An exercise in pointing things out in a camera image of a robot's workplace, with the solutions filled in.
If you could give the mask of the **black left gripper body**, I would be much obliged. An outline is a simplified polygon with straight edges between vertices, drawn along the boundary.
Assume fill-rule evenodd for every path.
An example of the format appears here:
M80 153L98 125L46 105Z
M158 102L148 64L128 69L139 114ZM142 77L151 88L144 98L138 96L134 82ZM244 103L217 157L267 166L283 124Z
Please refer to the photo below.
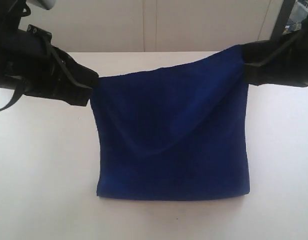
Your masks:
M51 45L45 31L33 34L0 23L0 88L13 90L12 100L66 100L66 77L52 50L65 62L66 52Z

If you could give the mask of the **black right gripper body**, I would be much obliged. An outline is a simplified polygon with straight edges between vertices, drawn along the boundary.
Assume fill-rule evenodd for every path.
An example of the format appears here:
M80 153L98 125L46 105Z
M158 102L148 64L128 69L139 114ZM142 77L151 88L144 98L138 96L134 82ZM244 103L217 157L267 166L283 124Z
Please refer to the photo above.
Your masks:
M283 70L279 85L308 87L308 19L301 22L301 28L283 34L281 43L293 40L283 52Z

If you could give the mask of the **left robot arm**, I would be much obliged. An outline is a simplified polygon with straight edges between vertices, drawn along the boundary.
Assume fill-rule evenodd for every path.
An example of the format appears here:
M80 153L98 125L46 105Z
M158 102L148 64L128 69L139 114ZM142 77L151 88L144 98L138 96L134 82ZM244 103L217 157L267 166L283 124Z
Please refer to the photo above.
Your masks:
M13 90L0 112L23 95L85 107L98 84L97 72L52 45L52 34L20 21L31 15L27 0L0 0L0 88Z

